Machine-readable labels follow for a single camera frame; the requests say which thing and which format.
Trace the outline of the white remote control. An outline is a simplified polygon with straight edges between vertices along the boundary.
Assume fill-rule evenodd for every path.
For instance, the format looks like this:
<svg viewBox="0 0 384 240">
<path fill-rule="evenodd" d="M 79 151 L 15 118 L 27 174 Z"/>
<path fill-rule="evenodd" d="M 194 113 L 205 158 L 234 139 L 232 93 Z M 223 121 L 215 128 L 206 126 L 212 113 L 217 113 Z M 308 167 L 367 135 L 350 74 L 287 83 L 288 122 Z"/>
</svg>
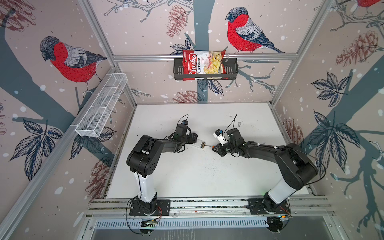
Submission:
<svg viewBox="0 0 384 240">
<path fill-rule="evenodd" d="M 204 142 L 204 141 L 202 141 L 202 140 L 197 140 L 197 142 L 195 143 L 195 146 L 197 147 L 197 148 L 200 148 L 201 149 L 201 144 L 202 143 L 206 143 L 206 142 Z"/>
</svg>

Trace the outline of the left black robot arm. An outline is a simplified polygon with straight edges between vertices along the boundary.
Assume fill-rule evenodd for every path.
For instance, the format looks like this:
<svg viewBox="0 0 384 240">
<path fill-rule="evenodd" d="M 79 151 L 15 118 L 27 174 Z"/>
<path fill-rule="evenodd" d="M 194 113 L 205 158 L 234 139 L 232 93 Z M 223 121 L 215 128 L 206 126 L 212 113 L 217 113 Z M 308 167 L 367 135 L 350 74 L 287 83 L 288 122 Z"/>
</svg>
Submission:
<svg viewBox="0 0 384 240">
<path fill-rule="evenodd" d="M 136 178 L 139 193 L 136 197 L 141 207 L 154 211 L 157 192 L 151 174 L 155 171 L 162 153 L 181 153 L 187 144 L 197 143 L 198 135 L 184 120 L 177 125 L 174 133 L 166 139 L 143 135 L 127 158 L 127 165 Z"/>
</svg>

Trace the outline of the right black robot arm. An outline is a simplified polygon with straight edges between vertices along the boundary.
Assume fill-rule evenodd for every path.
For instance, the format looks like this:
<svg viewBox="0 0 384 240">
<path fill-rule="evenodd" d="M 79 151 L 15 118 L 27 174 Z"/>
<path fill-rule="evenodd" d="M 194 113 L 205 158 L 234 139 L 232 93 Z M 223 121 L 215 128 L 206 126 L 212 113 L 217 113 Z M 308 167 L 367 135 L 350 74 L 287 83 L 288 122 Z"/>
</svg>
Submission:
<svg viewBox="0 0 384 240">
<path fill-rule="evenodd" d="M 238 129 L 227 131 L 224 137 L 223 130 L 216 130 L 213 136 L 219 143 L 213 151 L 220 156 L 231 154 L 233 157 L 246 159 L 260 159 L 278 165 L 282 178 L 264 194 L 264 209 L 273 213 L 287 201 L 287 198 L 304 186 L 319 173 L 318 168 L 296 144 L 286 146 L 263 145 L 253 141 L 245 141 Z"/>
</svg>

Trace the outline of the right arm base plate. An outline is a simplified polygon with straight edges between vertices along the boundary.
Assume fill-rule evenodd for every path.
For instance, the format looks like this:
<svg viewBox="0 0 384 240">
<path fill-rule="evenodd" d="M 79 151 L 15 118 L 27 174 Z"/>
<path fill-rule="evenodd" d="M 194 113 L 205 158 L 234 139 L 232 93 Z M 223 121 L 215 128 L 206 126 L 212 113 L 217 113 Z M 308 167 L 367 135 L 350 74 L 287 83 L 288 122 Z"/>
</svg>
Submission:
<svg viewBox="0 0 384 240">
<path fill-rule="evenodd" d="M 251 215 L 289 215 L 291 213 L 287 200 L 280 204 L 261 198 L 248 199 L 247 201 L 246 208 L 250 210 Z"/>
</svg>

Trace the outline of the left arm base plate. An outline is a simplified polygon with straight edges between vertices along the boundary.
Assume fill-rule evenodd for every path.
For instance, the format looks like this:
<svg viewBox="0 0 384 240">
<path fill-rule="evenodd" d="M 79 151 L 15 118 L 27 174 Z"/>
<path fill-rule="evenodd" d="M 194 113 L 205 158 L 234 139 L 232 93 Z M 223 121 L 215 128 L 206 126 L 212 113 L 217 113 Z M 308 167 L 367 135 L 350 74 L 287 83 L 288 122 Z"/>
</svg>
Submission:
<svg viewBox="0 0 384 240">
<path fill-rule="evenodd" d="M 130 217 L 168 216 L 170 214 L 171 201 L 154 199 L 150 203 L 145 203 L 138 198 L 134 198 L 129 204 L 129 208 Z"/>
</svg>

